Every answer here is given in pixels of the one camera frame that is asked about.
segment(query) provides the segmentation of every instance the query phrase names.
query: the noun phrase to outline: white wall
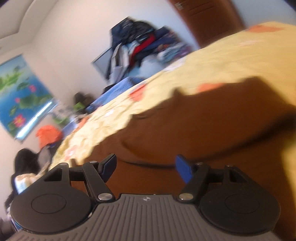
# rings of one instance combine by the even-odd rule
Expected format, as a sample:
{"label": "white wall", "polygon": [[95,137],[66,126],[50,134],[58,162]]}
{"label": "white wall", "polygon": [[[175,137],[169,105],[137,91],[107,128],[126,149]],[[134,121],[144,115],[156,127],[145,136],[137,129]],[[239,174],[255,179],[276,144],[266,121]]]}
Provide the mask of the white wall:
{"label": "white wall", "polygon": [[109,30],[131,16],[172,28],[197,48],[168,0],[59,0],[35,37],[39,51],[75,92],[98,97],[106,86],[91,62],[110,46]]}
{"label": "white wall", "polygon": [[[47,86],[55,97],[67,104],[72,103],[72,93],[66,85],[59,81],[57,75],[51,70],[50,65],[44,60],[42,55],[36,51],[34,46],[22,46],[1,55],[0,64],[19,54],[23,54],[33,72],[39,77],[44,85]],[[35,134],[37,130],[44,125],[55,126],[55,123],[50,116],[46,116],[21,144],[20,142],[15,141],[0,124],[0,183],[2,187],[0,191],[0,217],[5,216],[4,202],[12,190],[10,185],[10,176],[14,173],[14,158],[17,152],[22,148],[29,148],[35,152],[39,152],[38,138]]]}
{"label": "white wall", "polygon": [[246,27],[276,21],[296,25],[296,12],[284,0],[232,0]]}

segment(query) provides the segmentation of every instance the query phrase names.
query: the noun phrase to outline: door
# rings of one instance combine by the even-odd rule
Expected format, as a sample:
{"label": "door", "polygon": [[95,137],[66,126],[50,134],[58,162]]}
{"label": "door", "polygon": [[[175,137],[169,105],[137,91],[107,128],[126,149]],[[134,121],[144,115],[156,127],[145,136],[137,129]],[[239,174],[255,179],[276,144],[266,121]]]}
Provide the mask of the door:
{"label": "door", "polygon": [[245,27],[231,0],[169,0],[187,23],[200,47]]}

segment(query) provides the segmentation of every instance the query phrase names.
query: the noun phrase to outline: brown fabric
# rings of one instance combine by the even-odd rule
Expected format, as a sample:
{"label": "brown fabric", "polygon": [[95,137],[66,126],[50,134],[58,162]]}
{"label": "brown fabric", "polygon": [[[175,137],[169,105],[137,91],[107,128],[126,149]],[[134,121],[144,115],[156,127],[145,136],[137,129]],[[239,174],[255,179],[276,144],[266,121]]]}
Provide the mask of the brown fabric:
{"label": "brown fabric", "polygon": [[177,195],[184,186],[173,167],[178,154],[213,168],[236,165],[278,199],[281,216],[275,232],[291,240],[295,204],[281,151],[295,117],[295,107],[257,77],[192,96],[176,90],[171,99],[134,115],[86,161],[117,155],[118,167],[107,183],[115,195]]}

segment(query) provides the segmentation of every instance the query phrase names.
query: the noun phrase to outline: gray gripper base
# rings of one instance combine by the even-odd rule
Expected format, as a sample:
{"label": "gray gripper base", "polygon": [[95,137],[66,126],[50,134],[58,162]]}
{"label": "gray gripper base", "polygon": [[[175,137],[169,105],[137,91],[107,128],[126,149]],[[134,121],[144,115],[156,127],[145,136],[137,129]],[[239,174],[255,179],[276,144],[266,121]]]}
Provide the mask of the gray gripper base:
{"label": "gray gripper base", "polygon": [[99,204],[82,225],[54,235],[24,230],[11,241],[280,241],[272,232],[239,237],[212,227],[191,204],[171,195],[123,194],[113,203]]}

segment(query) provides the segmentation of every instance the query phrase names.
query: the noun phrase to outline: bed cover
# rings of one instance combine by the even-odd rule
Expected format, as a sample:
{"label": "bed cover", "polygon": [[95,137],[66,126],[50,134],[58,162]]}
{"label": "bed cover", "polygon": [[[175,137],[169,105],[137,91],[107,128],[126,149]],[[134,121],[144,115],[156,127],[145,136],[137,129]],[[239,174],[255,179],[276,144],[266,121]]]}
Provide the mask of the bed cover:
{"label": "bed cover", "polygon": [[[191,53],[138,84],[144,83],[140,101],[131,99],[131,90],[127,90],[98,108],[79,131],[64,140],[51,168],[61,162],[71,164],[71,158],[82,165],[95,145],[124,128],[133,114],[170,98],[177,87],[190,95],[203,83],[233,83],[260,76],[287,102],[296,104],[295,40],[296,26],[268,22]],[[282,155],[296,200],[296,141]]]}

